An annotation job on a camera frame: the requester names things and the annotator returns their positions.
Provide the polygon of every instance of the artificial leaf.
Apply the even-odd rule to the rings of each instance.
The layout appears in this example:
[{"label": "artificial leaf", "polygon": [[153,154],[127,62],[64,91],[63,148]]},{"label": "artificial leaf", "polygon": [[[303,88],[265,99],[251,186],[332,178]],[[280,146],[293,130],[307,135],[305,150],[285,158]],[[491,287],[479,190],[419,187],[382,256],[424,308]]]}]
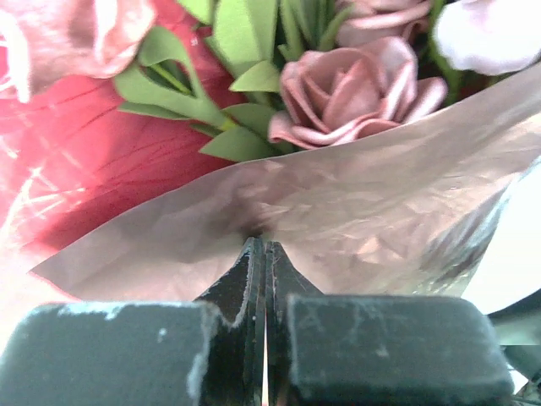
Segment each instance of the artificial leaf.
[{"label": "artificial leaf", "polygon": [[[440,13],[445,5],[445,0],[435,0],[429,16],[430,33],[433,32],[435,22],[440,16]],[[464,77],[464,73],[459,70],[454,70],[450,66],[447,60],[440,54],[440,51],[438,50],[438,47],[432,36],[429,37],[429,52],[430,58],[436,63],[436,65],[438,65],[438,68],[441,70],[441,73],[444,75],[445,81],[449,86],[449,93],[447,94],[447,98],[445,99],[445,105],[450,106],[451,104],[456,102],[456,100],[458,100],[458,97],[460,95],[460,89],[462,87],[462,79]]]},{"label": "artificial leaf", "polygon": [[126,101],[118,107],[119,112],[131,112],[141,116],[151,116],[158,118],[166,118],[168,120],[189,120],[189,117],[183,116],[176,112],[172,112],[163,107],[153,106],[151,104],[138,104]]},{"label": "artificial leaf", "polygon": [[218,46],[216,44],[216,38],[214,36],[207,36],[204,41],[206,46],[210,48],[212,53],[219,57],[220,50],[218,49]]},{"label": "artificial leaf", "polygon": [[280,51],[281,55],[286,59],[286,62],[294,62],[297,61],[298,58],[295,58],[292,54],[292,52],[287,48],[287,45],[282,44],[278,46],[278,51]]},{"label": "artificial leaf", "polygon": [[157,85],[147,78],[136,62],[114,77],[118,94],[127,102],[162,107],[181,116],[220,127],[226,121],[213,101],[196,98]]},{"label": "artificial leaf", "polygon": [[272,107],[255,103],[235,104],[222,111],[243,127],[254,131],[264,140],[267,138],[269,122],[276,113]]},{"label": "artificial leaf", "polygon": [[177,0],[186,11],[192,14],[198,21],[205,25],[212,24],[216,0]]},{"label": "artificial leaf", "polygon": [[316,34],[321,38],[327,26],[327,3],[328,0],[318,0],[318,24]]},{"label": "artificial leaf", "polygon": [[327,0],[327,24],[334,19],[336,13],[335,0]]},{"label": "artificial leaf", "polygon": [[274,53],[278,0],[220,0],[213,36],[219,53],[238,77]]},{"label": "artificial leaf", "polygon": [[268,142],[244,127],[224,131],[199,152],[233,162],[253,161],[280,155],[280,152]]},{"label": "artificial leaf", "polygon": [[320,44],[318,45],[318,51],[327,52],[335,47],[336,34],[344,21],[347,20],[349,14],[354,6],[351,5],[338,12],[331,22],[327,25],[327,28],[320,38]]},{"label": "artificial leaf", "polygon": [[315,48],[315,38],[311,28],[311,19],[314,18],[314,0],[287,0],[298,26],[303,32],[304,39],[310,45],[310,49]]},{"label": "artificial leaf", "polygon": [[189,77],[194,95],[208,97],[199,81],[195,67],[189,58],[183,43],[170,30],[159,25],[153,27],[146,35],[137,55],[139,63],[150,67],[167,60],[179,61]]},{"label": "artificial leaf", "polygon": [[288,62],[298,61],[305,50],[303,39],[295,21],[295,16],[293,15],[289,0],[281,0],[280,17],[284,34],[286,35],[287,54],[284,54],[284,51],[281,49],[281,47],[284,47],[283,45],[280,45],[278,49]]},{"label": "artificial leaf", "polygon": [[238,77],[230,91],[280,91],[280,72],[269,61],[261,61]]},{"label": "artificial leaf", "polygon": [[145,71],[147,76],[153,79],[156,83],[164,85],[168,89],[180,91],[185,95],[191,95],[192,91],[189,84],[184,84],[181,80],[165,69],[161,64],[151,65]]},{"label": "artificial leaf", "polygon": [[219,129],[215,129],[211,125],[207,125],[204,123],[193,123],[193,124],[190,124],[189,126],[192,129],[199,131],[200,133],[208,135],[211,138],[214,138],[221,133]]},{"label": "artificial leaf", "polygon": [[172,74],[176,80],[180,80],[180,82],[183,85],[185,85],[186,87],[190,87],[189,77],[180,69],[176,61],[169,59],[169,60],[163,61],[162,63],[160,63],[160,65],[167,72]]}]

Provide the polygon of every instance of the red wrapping paper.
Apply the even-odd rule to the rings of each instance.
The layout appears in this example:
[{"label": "red wrapping paper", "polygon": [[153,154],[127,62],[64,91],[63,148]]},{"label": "red wrapping paper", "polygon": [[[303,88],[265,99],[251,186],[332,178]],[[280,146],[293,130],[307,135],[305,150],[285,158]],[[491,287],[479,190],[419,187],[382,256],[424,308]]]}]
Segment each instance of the red wrapping paper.
[{"label": "red wrapping paper", "polygon": [[[241,102],[196,21],[174,0],[155,4],[157,24],[189,49],[210,95],[222,106]],[[230,163],[199,154],[208,138],[188,123],[118,112],[121,102],[110,80],[84,77],[28,105],[0,101],[4,267],[28,271],[123,211]]]}]

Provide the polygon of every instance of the crinkled paper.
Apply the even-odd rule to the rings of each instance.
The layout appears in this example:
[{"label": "crinkled paper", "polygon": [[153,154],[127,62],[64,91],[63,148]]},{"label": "crinkled paper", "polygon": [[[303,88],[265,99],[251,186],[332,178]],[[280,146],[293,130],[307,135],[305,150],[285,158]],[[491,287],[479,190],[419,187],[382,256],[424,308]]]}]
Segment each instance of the crinkled paper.
[{"label": "crinkled paper", "polygon": [[262,233],[326,293],[460,295],[540,155],[540,77],[536,65],[398,129],[211,173],[34,272],[82,299],[193,299]]}]

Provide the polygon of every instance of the pink rose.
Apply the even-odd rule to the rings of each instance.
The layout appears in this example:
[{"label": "pink rose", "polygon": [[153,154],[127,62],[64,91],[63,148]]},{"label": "pink rose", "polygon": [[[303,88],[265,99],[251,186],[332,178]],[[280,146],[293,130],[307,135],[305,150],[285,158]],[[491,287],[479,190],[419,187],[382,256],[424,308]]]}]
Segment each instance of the pink rose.
[{"label": "pink rose", "polygon": [[151,0],[0,0],[0,97],[28,102],[63,76],[118,74],[155,17]]},{"label": "pink rose", "polygon": [[345,144],[430,114],[446,94],[442,78],[417,80],[415,53],[397,36],[306,52],[281,73],[287,112],[272,118],[269,139],[305,149]]},{"label": "pink rose", "polygon": [[340,47],[358,47],[378,38],[401,36],[412,41],[428,28],[432,0],[336,0],[336,8],[353,5],[338,31]]}]

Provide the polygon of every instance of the artificial rose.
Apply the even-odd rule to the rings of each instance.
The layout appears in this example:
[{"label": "artificial rose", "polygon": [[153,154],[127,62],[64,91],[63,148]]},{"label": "artificial rose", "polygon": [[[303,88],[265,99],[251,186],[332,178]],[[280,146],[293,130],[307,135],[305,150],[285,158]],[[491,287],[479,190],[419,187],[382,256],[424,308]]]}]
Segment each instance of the artificial rose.
[{"label": "artificial rose", "polygon": [[415,53],[397,36],[306,52],[281,73],[287,112],[272,118],[269,139],[305,149],[345,144],[411,123],[438,108],[446,94],[441,78],[417,80]]},{"label": "artificial rose", "polygon": [[454,69],[514,72],[541,52],[539,15],[539,0],[460,0],[443,8],[433,37]]},{"label": "artificial rose", "polygon": [[336,37],[340,47],[358,47],[386,36],[412,41],[428,28],[432,0],[336,0],[338,10],[350,5],[349,19]]},{"label": "artificial rose", "polygon": [[67,75],[118,74],[155,17],[151,0],[0,0],[0,97],[28,102]]}]

